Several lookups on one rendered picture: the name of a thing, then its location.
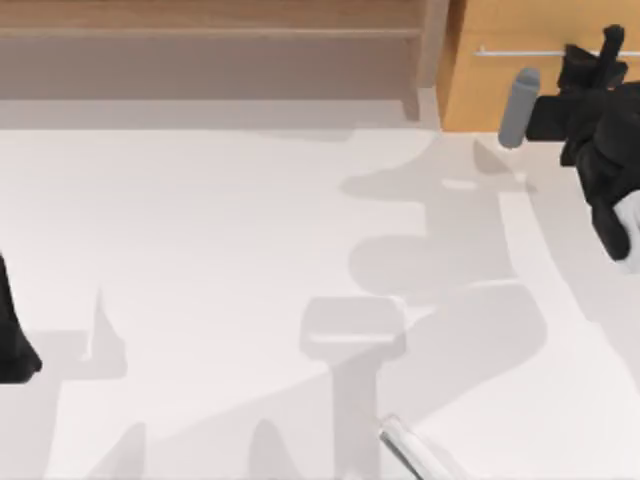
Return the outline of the wooden open shelf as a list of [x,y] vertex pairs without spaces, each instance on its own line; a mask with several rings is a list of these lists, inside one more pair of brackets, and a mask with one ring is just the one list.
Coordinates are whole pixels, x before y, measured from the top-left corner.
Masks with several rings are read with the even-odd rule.
[[0,0],[0,98],[395,100],[418,115],[451,0]]

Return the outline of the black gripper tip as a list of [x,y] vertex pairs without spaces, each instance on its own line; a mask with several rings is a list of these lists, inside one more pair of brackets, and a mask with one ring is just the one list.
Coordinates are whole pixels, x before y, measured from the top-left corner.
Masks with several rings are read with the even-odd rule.
[[6,263],[0,254],[0,385],[27,383],[42,366],[18,320]]

